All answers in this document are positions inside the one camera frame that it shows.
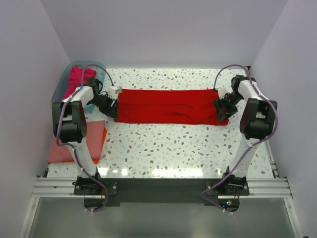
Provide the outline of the red t-shirt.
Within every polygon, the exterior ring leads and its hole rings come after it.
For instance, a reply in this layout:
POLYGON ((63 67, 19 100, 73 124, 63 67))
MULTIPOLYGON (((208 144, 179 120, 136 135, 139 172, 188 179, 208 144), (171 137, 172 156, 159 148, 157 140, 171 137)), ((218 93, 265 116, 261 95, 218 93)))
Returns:
POLYGON ((119 94, 118 119, 123 123, 228 125, 217 119, 218 95, 204 90, 135 90, 119 94))

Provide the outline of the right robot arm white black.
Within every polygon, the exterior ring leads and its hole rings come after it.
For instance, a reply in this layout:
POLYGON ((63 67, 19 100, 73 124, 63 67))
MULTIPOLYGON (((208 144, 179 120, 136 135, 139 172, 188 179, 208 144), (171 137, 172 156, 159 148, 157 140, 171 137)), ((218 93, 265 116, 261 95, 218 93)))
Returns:
POLYGON ((275 132, 277 102, 262 95, 254 78, 236 75, 231 80, 231 88, 230 93, 219 88, 214 105, 218 122, 223 122, 238 112, 236 105, 240 101, 246 102, 239 125, 240 145, 223 175, 226 182, 242 186, 257 148, 275 132))

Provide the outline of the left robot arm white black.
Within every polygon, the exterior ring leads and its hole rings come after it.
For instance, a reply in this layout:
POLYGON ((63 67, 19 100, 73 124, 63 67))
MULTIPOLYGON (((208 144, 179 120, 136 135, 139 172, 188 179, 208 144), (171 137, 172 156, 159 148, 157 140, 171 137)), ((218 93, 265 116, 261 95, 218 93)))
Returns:
POLYGON ((120 86, 111 85, 103 93, 102 83, 96 78, 88 78, 86 84, 76 87, 75 91, 61 102, 52 104, 53 132, 57 146, 65 146, 77 166, 78 177, 98 179, 98 169, 93 163, 86 142, 88 132, 84 107, 95 105, 107 117, 118 118, 118 96, 120 86))

